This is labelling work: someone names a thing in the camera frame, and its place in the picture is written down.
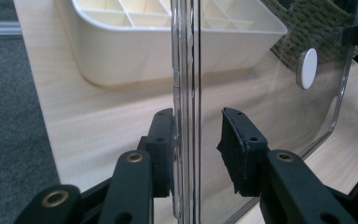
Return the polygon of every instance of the white circular knob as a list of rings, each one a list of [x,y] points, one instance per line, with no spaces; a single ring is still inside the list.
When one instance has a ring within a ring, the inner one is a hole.
[[[297,85],[306,90],[309,89],[315,79],[316,68],[318,67],[318,54],[315,49],[309,49],[301,54],[296,81]]]

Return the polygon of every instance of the black screw hole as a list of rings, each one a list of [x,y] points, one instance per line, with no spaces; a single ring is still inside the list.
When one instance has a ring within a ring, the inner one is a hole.
[[[279,157],[281,157],[283,160],[289,160],[290,156],[286,155],[286,154],[281,154],[279,155]]]
[[[321,220],[327,224],[339,224],[339,220],[329,213],[321,213]]]
[[[280,160],[280,161],[287,161],[287,162],[295,160],[294,157],[292,157],[291,155],[288,155],[286,153],[278,153],[277,159]]]
[[[120,213],[115,218],[115,224],[129,224],[132,221],[130,213]]]

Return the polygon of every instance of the gray carpet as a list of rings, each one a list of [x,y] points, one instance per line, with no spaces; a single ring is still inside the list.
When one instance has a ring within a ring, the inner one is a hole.
[[[0,0],[0,21],[16,20],[12,0]],[[22,36],[0,36],[0,223],[58,183]]]

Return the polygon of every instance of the transparent plastic sheet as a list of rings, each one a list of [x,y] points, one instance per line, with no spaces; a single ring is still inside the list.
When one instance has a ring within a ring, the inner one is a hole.
[[[308,156],[337,121],[352,55],[341,31],[358,24],[358,1],[178,3],[180,222],[235,222],[254,200],[234,193],[216,149],[221,110],[245,113],[269,148]],[[298,65],[309,49],[317,52],[317,70],[304,90]]]

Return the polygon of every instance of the brass screw hole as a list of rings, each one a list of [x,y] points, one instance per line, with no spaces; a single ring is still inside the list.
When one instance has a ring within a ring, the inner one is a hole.
[[[138,162],[144,159],[144,156],[140,153],[131,153],[128,157],[127,157],[127,161],[128,162]]]
[[[68,199],[69,193],[64,189],[57,189],[50,194],[46,195],[46,197],[42,200],[42,206],[44,207],[55,207]]]

